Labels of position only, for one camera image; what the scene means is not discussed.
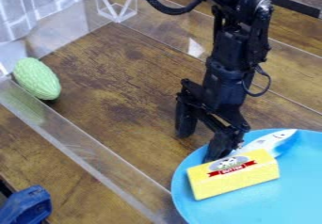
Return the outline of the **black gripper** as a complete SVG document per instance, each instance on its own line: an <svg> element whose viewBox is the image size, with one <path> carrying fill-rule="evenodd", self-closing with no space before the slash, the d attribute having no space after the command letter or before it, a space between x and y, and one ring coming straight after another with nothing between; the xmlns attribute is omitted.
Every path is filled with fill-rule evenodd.
<svg viewBox="0 0 322 224"><path fill-rule="evenodd" d="M198 85L181 80L176 97L174 131L177 138L189 137L200 121L213 132L202 162L224 158L244 142L249 127L240 113L251 73L228 69L216 59L205 61L204 80Z"/></svg>

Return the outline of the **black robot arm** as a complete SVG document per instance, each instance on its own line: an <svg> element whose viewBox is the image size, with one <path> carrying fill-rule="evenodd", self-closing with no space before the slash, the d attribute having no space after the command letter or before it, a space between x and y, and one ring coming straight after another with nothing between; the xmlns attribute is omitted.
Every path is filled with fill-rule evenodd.
<svg viewBox="0 0 322 224"><path fill-rule="evenodd" d="M178 137L193 134L201 122L213 132L204 161L225 157L243 145L249 126L240 113L252 77L264 74L259 64L267 60L269 0L210 0L213 2L213 44L205 60L200 84L181 80L174 128Z"/></svg>

